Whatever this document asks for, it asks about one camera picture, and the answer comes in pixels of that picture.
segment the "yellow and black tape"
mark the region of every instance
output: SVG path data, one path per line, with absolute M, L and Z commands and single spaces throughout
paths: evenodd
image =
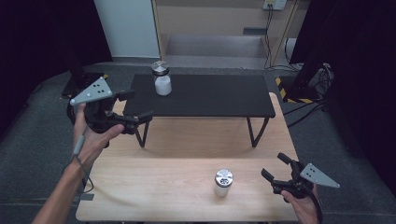
M 283 102 L 287 102 L 287 103 L 306 103 L 306 104 L 314 103 L 314 101 L 311 100 L 311 99 L 290 98 L 288 96 L 288 93 L 287 93 L 285 87 L 283 86 L 282 80 L 279 77 L 276 78 L 276 85 L 277 85 L 277 88 L 279 89 L 280 96 L 282 97 Z

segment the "table leg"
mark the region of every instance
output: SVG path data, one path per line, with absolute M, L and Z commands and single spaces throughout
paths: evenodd
M 141 147 L 144 147 L 146 144 L 146 138 L 148 136 L 148 131 L 149 131 L 149 122 L 146 122 L 146 124 L 145 124 L 145 131 L 143 132 L 143 139 L 140 136 L 140 132 L 137 128 L 134 131 L 134 134 L 136 135 L 136 139 L 139 142 L 139 145 Z
M 259 144 L 260 138 L 262 137 L 262 134 L 264 133 L 265 127 L 267 126 L 269 120 L 270 120 L 269 118 L 264 119 L 264 123 L 262 124 L 262 128 L 260 129 L 259 134 L 257 134 L 256 138 L 254 138 L 253 130 L 251 128 L 250 118 L 247 117 L 247 126 L 248 126 L 248 132 L 250 134 L 252 147 L 256 147 L 257 144 Z

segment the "wooden table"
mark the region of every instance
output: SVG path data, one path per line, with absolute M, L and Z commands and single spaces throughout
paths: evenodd
M 262 176 L 289 180 L 291 169 L 276 156 L 297 155 L 279 102 L 257 147 L 243 118 L 154 118 L 144 148 L 130 135 L 110 142 L 91 171 L 92 201 L 81 201 L 81 221 L 284 221 L 297 220 Z M 123 103 L 116 104 L 121 112 Z M 260 129 L 262 119 L 252 119 Z M 234 181 L 226 197 L 213 193 L 217 170 Z

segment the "white container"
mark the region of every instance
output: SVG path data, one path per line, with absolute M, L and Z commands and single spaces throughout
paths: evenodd
M 154 75 L 155 91 L 159 95 L 167 95 L 172 91 L 171 77 L 169 75 L 169 65 L 164 61 L 158 61 L 151 66 Z

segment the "black table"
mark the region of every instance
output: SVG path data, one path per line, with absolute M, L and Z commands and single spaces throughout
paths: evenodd
M 126 102 L 123 114 L 138 116 L 150 110 L 156 117 L 241 117 L 247 118 L 252 146 L 255 147 L 269 121 L 276 113 L 264 76 L 241 75 L 172 75 L 172 92 L 156 93 L 152 75 L 134 75 L 134 98 Z M 264 118 L 254 138 L 250 118 Z M 145 145 L 146 123 L 141 147 Z

